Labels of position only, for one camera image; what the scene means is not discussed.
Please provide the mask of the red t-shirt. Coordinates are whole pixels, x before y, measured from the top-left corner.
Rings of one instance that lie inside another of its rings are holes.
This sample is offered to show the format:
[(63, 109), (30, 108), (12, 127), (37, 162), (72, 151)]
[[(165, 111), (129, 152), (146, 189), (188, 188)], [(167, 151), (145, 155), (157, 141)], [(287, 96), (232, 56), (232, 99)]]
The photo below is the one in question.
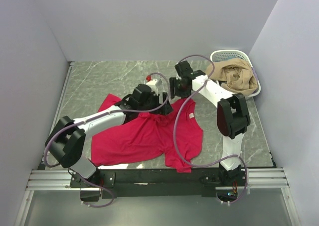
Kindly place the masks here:
[(164, 155), (165, 165), (178, 173), (191, 172), (186, 164), (202, 151), (203, 130), (190, 100), (177, 116), (184, 99), (172, 104), (168, 115), (140, 113), (124, 125), (107, 129), (92, 137), (91, 161), (96, 166), (137, 163)]

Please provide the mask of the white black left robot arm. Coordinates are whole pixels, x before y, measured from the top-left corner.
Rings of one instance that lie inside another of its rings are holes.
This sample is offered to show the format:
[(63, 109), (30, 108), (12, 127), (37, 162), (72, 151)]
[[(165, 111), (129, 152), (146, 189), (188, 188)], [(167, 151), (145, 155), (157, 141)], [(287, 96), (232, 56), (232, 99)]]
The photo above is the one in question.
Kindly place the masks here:
[(58, 165), (76, 173), (88, 187), (102, 185), (101, 174), (91, 160), (82, 155), (85, 140), (115, 126), (126, 124), (140, 113), (167, 115), (172, 112), (167, 92), (157, 92), (157, 87), (139, 84), (131, 94), (103, 111), (71, 119), (61, 118), (45, 142), (44, 156), (53, 155)]

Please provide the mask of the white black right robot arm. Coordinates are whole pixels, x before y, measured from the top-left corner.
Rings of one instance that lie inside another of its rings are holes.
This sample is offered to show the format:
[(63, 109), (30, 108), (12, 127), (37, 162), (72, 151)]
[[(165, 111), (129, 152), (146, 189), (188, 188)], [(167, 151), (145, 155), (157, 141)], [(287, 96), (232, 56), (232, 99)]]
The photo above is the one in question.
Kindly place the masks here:
[(217, 127), (223, 136), (222, 158), (217, 161), (219, 181), (229, 186), (243, 176), (241, 145), (251, 123), (245, 96), (222, 88), (203, 71), (194, 71), (187, 61), (178, 62), (175, 69), (178, 77), (170, 78), (170, 93), (186, 98), (177, 116), (196, 94), (201, 94), (217, 108)]

